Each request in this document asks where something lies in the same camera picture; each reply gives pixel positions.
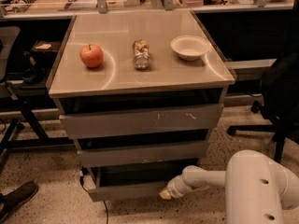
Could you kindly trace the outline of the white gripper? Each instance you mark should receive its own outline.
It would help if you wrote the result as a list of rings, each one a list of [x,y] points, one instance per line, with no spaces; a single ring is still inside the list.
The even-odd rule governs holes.
[[[171,200],[172,198],[181,198],[185,194],[196,190],[205,189],[208,189],[208,184],[205,181],[178,175],[168,182],[166,188],[163,188],[159,195],[163,200]]]

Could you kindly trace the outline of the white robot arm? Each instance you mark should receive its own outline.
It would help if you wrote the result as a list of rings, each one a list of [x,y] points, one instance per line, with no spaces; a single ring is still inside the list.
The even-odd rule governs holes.
[[[284,224],[283,212],[299,206],[299,177],[253,150],[236,152],[224,171],[190,165],[160,196],[177,199],[210,187],[225,188],[226,224]]]

